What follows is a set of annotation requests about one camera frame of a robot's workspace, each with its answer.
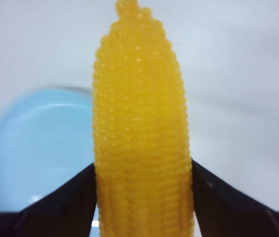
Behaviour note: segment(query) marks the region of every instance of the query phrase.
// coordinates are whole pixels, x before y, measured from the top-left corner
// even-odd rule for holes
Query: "white surface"
[[[279,210],[279,0],[140,0],[181,64],[191,153]],[[51,85],[91,87],[117,19],[108,0],[0,0],[0,110]]]

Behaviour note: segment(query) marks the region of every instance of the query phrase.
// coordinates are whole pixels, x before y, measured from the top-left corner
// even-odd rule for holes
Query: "light blue bowl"
[[[23,209],[93,160],[90,94],[47,89],[23,97],[0,120],[0,211]]]

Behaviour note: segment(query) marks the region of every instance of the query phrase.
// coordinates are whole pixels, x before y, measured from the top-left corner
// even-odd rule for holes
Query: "white background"
[[[191,154],[279,210],[279,0],[139,0],[181,64]],[[0,0],[0,111],[47,86],[91,87],[113,0]]]

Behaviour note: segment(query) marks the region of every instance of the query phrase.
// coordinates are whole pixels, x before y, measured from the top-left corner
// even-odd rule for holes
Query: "corn cob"
[[[101,237],[191,237],[183,82],[162,23],[137,0],[96,53],[93,135]]]

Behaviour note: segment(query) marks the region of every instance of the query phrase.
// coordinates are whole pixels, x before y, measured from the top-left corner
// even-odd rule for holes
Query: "toy corn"
[[[162,23],[136,0],[96,53],[93,131],[101,237],[191,237],[184,89]]]

